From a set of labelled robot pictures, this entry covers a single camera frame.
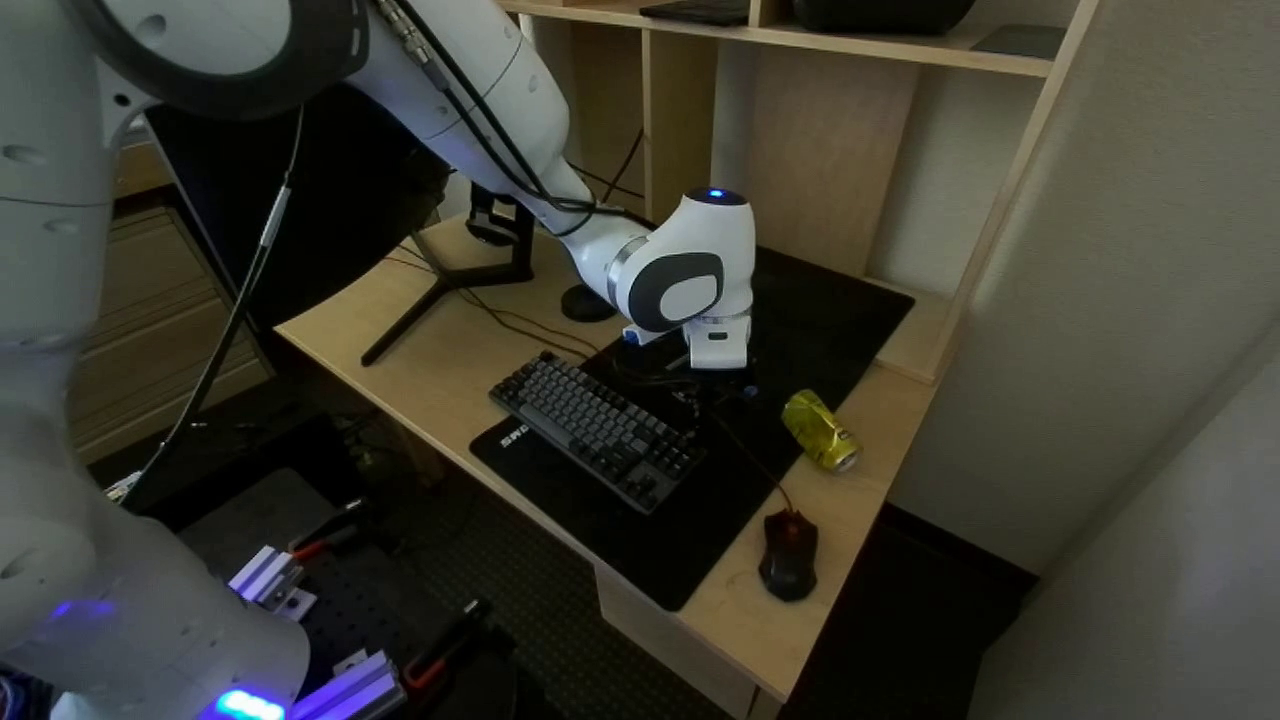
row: black mat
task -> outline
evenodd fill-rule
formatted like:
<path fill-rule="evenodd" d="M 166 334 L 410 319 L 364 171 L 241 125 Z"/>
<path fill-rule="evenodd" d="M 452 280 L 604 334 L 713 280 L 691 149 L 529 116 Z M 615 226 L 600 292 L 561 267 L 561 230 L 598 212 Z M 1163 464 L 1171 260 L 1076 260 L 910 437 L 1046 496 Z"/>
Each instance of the black mat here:
<path fill-rule="evenodd" d="M 713 448 L 709 464 L 655 515 L 636 515 L 531 430 L 513 441 L 515 420 L 476 437 L 471 453 L 643 595 L 677 611 L 800 456 L 780 425 L 780 403 L 797 386 L 841 403 L 910 307 L 913 301 L 899 292 L 760 253 L 752 371 L 689 371 L 681 341 L 611 343 L 593 356 L 598 377 L 697 425 Z"/>

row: white wall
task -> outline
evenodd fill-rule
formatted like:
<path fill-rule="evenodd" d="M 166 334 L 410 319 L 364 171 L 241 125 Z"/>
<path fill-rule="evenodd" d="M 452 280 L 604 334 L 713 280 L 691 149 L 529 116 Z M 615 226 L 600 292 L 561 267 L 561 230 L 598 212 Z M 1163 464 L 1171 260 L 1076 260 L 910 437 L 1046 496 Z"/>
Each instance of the white wall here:
<path fill-rule="evenodd" d="M 989 652 L 975 720 L 1280 712 L 1280 352 Z"/>
<path fill-rule="evenodd" d="M 897 503 L 1046 573 L 1275 319 L 1275 36 L 1104 0 Z"/>

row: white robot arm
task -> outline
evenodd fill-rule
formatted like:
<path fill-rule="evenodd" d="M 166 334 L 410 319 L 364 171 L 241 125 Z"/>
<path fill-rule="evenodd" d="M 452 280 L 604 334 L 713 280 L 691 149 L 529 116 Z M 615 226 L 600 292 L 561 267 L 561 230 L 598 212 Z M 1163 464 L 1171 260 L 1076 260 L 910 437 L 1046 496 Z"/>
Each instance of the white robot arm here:
<path fill-rule="evenodd" d="M 643 230 L 566 162 L 567 110 L 489 0 L 10 0 L 0 7 L 0 662 L 60 716 L 288 704 L 295 623 L 243 606 L 162 524 L 109 503 L 68 448 L 68 377 L 97 325 L 112 158 L 149 104 L 269 116 L 350 81 L 452 169 L 515 195 L 587 288 L 697 366 L 746 366 L 752 207 L 689 195 Z"/>

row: black computer mouse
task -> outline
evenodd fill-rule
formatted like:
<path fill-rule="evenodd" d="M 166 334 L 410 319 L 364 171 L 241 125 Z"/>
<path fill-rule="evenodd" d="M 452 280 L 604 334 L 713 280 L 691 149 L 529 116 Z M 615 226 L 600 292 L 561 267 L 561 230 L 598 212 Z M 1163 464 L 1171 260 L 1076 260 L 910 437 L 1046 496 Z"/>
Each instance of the black computer mouse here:
<path fill-rule="evenodd" d="M 764 559 L 760 579 L 776 599 L 804 599 L 815 585 L 813 573 L 815 527 L 784 509 L 764 521 Z"/>

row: shelf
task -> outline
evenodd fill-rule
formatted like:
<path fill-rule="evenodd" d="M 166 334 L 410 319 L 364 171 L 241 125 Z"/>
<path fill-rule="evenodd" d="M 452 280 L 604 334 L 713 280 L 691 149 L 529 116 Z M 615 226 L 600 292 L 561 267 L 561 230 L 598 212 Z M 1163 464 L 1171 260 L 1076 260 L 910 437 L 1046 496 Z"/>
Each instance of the shelf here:
<path fill-rule="evenodd" d="M 705 25 L 650 21 L 636 13 L 641 5 L 627 5 L 627 0 L 600 0 L 600 5 L 504 0 L 504 7 L 535 16 L 535 21 L 641 26 L 641 32 L 705 36 L 705 41 L 728 41 L 728 43 L 869 57 L 869 61 L 890 61 L 890 62 L 927 62 L 927 67 L 1028 74 L 1028 81 L 1046 81 L 1051 67 L 1051 61 L 1040 61 L 1040 57 L 975 52 L 973 43 L 982 36 L 824 36 L 824 32 L 804 32 L 797 25 L 705 26 Z"/>

